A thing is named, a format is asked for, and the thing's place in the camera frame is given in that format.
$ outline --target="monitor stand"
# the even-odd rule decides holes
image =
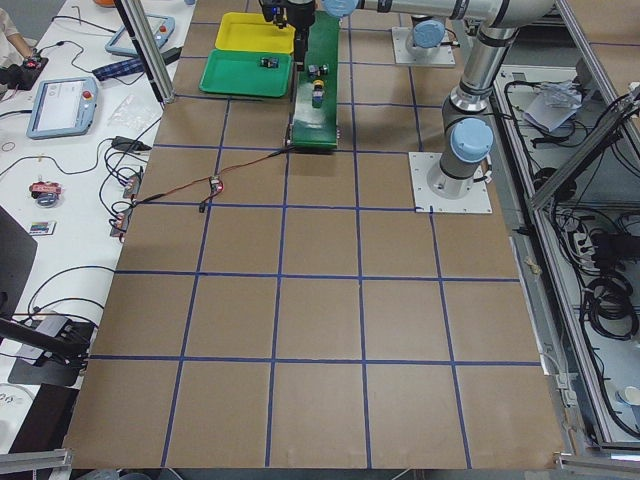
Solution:
[[[86,322],[71,322],[73,329],[82,338],[91,338],[93,325]],[[19,358],[16,359],[9,382],[21,385],[60,385],[70,387],[76,383],[78,374],[82,369],[73,365],[62,365],[51,359],[39,360],[38,365],[31,365]]]

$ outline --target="person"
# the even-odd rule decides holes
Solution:
[[[22,65],[33,50],[11,21],[9,14],[0,8],[0,67]]]

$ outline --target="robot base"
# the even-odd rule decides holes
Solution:
[[[407,37],[409,37],[410,34],[411,28],[409,27],[393,27],[391,29],[393,51],[396,55],[397,64],[440,68],[453,68],[456,66],[451,47],[440,46],[423,51],[416,50],[415,53],[407,50]],[[449,36],[445,34],[442,41],[448,42]]]
[[[410,152],[411,183],[416,212],[429,213],[492,213],[491,201],[484,182],[474,183],[469,193],[457,200],[449,200],[435,193],[427,183],[427,174],[433,165],[440,161],[441,153]],[[478,167],[476,178],[482,177]]]

